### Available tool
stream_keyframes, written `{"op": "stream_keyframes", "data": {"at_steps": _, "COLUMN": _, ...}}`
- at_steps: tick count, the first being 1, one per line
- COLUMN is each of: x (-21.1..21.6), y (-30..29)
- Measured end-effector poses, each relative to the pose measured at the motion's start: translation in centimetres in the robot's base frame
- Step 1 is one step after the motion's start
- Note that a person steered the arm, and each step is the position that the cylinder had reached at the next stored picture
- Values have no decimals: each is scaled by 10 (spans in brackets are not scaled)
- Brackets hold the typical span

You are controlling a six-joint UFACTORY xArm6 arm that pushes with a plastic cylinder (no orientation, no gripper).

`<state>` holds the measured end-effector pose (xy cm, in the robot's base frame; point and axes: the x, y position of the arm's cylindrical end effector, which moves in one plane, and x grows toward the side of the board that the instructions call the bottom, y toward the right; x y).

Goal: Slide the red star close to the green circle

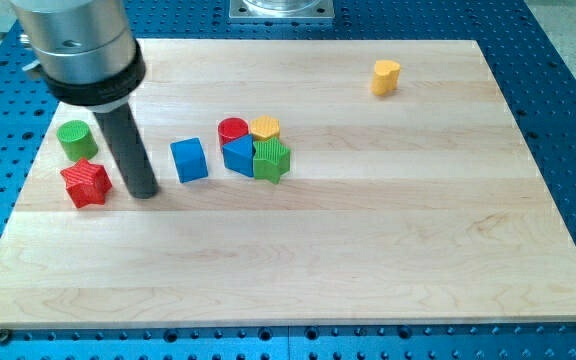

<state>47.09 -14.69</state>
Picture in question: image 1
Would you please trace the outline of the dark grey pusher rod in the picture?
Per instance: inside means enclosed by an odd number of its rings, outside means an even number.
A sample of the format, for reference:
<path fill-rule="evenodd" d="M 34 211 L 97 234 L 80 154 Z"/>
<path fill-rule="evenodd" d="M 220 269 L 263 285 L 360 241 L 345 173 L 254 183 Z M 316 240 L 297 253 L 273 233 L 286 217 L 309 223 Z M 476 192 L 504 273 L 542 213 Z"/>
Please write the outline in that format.
<path fill-rule="evenodd" d="M 158 183 L 130 106 L 94 112 L 94 117 L 129 194 L 137 199 L 155 196 Z"/>

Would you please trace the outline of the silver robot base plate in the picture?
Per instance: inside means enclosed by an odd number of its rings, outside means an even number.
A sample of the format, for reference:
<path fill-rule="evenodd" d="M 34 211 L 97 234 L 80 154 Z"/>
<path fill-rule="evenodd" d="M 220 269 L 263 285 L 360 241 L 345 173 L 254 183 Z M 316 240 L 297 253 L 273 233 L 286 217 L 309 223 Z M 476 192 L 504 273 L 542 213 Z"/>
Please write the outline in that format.
<path fill-rule="evenodd" d="M 329 20 L 335 17 L 333 0 L 230 0 L 229 18 L 253 20 Z"/>

